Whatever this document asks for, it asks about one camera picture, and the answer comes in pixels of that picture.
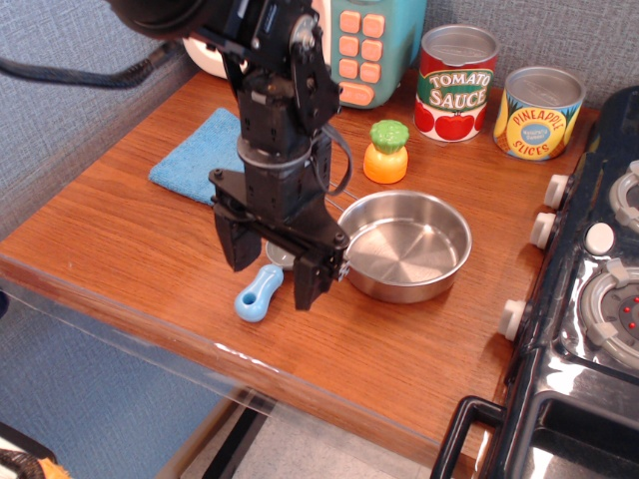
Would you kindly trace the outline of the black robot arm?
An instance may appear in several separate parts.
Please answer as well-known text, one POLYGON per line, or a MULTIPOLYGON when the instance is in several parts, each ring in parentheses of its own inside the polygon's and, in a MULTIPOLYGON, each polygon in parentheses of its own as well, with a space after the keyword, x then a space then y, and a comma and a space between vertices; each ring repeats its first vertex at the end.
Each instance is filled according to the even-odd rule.
POLYGON ((308 1, 115 1, 132 30, 194 38, 218 51, 240 113, 239 172, 214 170, 215 224, 226 260, 243 270, 269 241, 294 258, 295 303, 309 309, 346 266, 347 234, 325 207, 339 88, 308 1))

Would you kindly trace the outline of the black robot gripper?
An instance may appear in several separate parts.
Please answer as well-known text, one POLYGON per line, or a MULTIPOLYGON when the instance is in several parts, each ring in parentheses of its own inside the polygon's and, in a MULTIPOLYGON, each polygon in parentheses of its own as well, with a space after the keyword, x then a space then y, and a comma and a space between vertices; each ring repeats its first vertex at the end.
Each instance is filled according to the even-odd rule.
POLYGON ((215 169, 209 180, 217 235, 233 271, 246 269, 262 252, 262 238, 293 253, 295 306, 310 310, 335 281, 347 273, 348 236, 324 205, 327 196, 345 190, 346 171, 336 187, 330 185, 331 147, 349 156, 350 148, 337 132, 320 132, 286 160, 238 139, 244 171, 215 169))

